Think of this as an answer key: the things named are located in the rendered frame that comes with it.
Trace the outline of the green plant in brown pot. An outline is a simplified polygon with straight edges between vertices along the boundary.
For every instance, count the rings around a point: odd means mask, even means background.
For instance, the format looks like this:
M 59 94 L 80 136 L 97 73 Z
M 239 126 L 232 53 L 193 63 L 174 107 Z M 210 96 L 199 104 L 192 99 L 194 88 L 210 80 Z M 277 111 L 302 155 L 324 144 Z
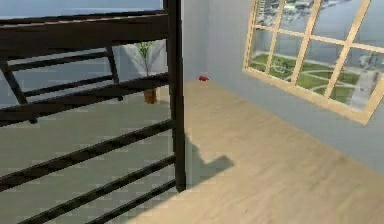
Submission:
M 146 76 L 149 76 L 148 53 L 152 45 L 153 41 L 140 42 L 136 44 L 144 63 Z M 147 89 L 144 91 L 144 102 L 147 104 L 155 104 L 157 102 L 156 89 Z

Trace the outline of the wooden framed window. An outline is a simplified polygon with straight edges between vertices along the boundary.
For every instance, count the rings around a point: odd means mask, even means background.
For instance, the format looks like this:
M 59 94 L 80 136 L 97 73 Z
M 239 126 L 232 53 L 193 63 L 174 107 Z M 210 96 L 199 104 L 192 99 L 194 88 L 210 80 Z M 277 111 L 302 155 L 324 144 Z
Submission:
M 243 71 L 367 124 L 384 98 L 384 0 L 252 0 Z

